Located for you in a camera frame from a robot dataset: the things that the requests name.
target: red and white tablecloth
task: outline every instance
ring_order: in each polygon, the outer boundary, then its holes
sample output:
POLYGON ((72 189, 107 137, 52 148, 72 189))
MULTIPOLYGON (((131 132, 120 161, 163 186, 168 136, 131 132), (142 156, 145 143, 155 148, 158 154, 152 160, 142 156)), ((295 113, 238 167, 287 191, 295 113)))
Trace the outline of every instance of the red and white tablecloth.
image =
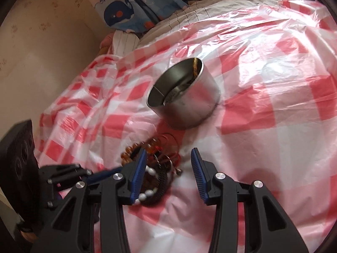
POLYGON ((336 52, 337 26, 323 5, 284 0, 191 23, 123 58, 102 55, 41 116, 39 165, 113 168, 132 142, 169 131, 184 173, 155 207, 125 207, 133 253, 208 251, 215 209, 199 198, 193 147, 235 180, 262 180, 313 252, 337 217, 336 52), (204 61, 221 101, 200 126, 173 131, 146 95, 188 57, 204 61))

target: white bead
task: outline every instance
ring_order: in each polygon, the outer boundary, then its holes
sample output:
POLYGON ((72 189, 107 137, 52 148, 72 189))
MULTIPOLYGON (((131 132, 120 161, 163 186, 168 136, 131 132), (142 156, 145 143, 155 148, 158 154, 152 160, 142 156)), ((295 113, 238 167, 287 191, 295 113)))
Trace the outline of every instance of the white bead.
POLYGON ((147 170, 147 172, 148 172, 151 176, 155 176, 155 175, 156 175, 156 171, 155 171, 153 168, 151 168, 151 167, 149 167, 149 169, 147 170))
POLYGON ((147 197, 151 197, 151 196, 153 196, 153 194, 154 194, 154 192, 152 190, 150 190, 150 189, 145 191, 145 195, 147 197))
POLYGON ((141 202, 145 201, 145 200, 146 200, 146 195, 145 195, 145 193, 139 194, 138 200, 140 200, 141 202))

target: pink fabric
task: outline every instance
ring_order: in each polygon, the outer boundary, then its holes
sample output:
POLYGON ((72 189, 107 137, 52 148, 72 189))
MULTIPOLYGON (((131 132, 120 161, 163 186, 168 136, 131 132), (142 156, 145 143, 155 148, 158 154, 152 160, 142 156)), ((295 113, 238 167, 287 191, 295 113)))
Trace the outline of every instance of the pink fabric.
POLYGON ((42 114, 39 165, 80 163, 97 172, 119 166, 132 142, 169 131, 181 144, 184 174, 157 206, 125 207, 133 253, 208 251, 215 210, 199 198, 193 147, 235 180, 262 180, 313 252, 337 217, 336 40, 323 5, 281 1, 191 23, 123 58, 99 56, 42 114), (221 101, 200 126, 174 131, 146 95, 188 57, 204 61, 221 101))

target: metal bowl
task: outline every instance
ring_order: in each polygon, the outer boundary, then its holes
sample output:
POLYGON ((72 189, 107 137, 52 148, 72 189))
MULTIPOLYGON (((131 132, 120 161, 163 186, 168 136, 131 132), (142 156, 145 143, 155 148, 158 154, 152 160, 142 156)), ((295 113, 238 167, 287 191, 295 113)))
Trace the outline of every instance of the metal bowl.
POLYGON ((188 129, 207 119, 220 100, 220 90, 203 62, 183 60, 164 72, 147 96, 147 105, 174 129, 188 129))

